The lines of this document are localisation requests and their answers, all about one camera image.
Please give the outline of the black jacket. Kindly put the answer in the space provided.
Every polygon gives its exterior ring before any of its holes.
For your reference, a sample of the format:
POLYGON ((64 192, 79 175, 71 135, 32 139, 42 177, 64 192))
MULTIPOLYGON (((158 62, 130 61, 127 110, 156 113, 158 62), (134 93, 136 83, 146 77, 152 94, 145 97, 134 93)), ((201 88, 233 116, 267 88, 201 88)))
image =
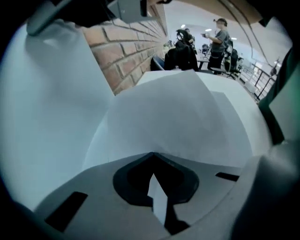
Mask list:
POLYGON ((175 48, 165 54, 164 70, 174 70, 175 68, 182 71, 192 69, 195 72, 198 72, 199 69, 193 49, 182 41, 177 41, 175 48))

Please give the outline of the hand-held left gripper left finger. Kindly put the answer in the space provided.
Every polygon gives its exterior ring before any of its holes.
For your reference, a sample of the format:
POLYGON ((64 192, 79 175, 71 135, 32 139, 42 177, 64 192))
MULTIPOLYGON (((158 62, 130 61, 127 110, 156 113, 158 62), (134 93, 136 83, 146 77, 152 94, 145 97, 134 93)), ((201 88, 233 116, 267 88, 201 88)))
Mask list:
POLYGON ((141 157, 143 154, 130 156, 81 172, 45 197, 35 214, 46 220, 73 192, 80 192, 87 198, 65 235, 168 235, 150 207, 130 205, 114 190, 115 172, 141 157))

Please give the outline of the black office chair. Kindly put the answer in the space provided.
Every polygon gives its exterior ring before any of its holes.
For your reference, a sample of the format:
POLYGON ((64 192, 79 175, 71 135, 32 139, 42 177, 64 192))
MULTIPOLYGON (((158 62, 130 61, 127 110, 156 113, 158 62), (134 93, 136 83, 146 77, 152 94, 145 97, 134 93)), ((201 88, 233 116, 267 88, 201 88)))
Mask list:
POLYGON ((232 78, 236 80, 237 76, 235 74, 240 73, 237 69, 238 65, 238 52, 236 49, 232 49, 231 53, 225 52, 224 55, 224 68, 226 70, 227 78, 232 78))

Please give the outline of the blue chair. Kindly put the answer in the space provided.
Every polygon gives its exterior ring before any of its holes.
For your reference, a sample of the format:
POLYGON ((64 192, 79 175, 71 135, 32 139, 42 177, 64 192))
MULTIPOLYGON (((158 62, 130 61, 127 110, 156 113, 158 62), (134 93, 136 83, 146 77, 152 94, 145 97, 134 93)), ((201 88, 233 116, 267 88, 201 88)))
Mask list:
POLYGON ((150 61, 151 71, 164 71, 165 61, 158 56, 154 56, 150 61))

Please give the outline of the white A4 paper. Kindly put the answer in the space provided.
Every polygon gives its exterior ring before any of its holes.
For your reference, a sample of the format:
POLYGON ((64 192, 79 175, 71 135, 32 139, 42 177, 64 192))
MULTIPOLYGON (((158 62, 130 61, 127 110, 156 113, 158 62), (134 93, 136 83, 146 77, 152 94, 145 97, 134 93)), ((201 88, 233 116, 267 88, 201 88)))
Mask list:
POLYGON ((175 206, 194 224, 233 187, 216 176, 238 174, 253 156, 234 100, 247 96, 235 81, 176 71, 122 91, 112 100, 86 154, 84 169, 157 152, 198 174, 200 186, 187 203, 175 206))

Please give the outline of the black metal railing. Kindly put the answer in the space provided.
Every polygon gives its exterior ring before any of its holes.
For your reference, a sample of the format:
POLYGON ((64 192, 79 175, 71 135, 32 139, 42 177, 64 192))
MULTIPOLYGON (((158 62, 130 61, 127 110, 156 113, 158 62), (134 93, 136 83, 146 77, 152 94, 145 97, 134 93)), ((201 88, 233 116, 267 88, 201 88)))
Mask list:
POLYGON ((252 98, 259 102, 266 97, 273 86, 277 75, 270 75, 263 71, 256 64, 239 64, 240 74, 238 79, 244 84, 252 98))

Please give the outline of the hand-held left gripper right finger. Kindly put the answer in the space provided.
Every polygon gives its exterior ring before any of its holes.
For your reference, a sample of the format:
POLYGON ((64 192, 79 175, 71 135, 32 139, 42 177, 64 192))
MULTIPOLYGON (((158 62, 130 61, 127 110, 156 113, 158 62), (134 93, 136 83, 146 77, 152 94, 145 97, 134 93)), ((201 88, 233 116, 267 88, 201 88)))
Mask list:
POLYGON ((155 200, 153 208, 162 212, 164 227, 175 235, 191 227, 209 213, 229 192, 239 178, 240 168, 200 163, 154 153, 155 176, 165 195, 155 200))

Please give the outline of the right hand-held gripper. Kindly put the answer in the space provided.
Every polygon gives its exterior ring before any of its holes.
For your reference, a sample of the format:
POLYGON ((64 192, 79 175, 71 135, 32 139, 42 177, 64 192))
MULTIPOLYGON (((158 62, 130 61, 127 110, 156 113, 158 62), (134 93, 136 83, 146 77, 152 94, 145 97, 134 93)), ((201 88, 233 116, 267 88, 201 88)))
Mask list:
POLYGON ((118 18, 125 23, 149 21, 147 0, 74 0, 72 22, 92 27, 118 18))

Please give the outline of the white table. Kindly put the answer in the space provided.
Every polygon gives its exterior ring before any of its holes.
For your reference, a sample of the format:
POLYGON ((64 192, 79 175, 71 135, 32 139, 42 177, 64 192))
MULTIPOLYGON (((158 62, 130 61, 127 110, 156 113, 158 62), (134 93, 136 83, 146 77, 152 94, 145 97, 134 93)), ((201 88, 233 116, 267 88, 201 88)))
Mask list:
POLYGON ((192 71, 148 72, 135 94, 135 153, 243 168, 271 145, 262 114, 235 81, 192 71))

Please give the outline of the green printed t-shirt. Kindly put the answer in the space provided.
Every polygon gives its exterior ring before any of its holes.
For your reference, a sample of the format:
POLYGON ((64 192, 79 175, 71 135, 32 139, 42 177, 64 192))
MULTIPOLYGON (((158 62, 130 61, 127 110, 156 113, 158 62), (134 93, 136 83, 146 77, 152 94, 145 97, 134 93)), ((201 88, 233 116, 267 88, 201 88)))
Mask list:
POLYGON ((258 104, 274 145, 300 141, 300 20, 277 17, 292 41, 275 83, 258 104))

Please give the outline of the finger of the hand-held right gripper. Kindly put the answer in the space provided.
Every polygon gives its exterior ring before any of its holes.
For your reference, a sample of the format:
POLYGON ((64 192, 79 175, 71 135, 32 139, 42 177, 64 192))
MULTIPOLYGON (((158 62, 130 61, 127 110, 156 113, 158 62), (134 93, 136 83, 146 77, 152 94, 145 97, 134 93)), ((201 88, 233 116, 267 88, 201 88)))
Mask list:
POLYGON ((71 22, 66 19, 66 13, 63 10, 75 0, 61 0, 57 4, 53 4, 50 0, 44 1, 27 20, 26 31, 28 35, 38 35, 46 27, 56 20, 71 22))

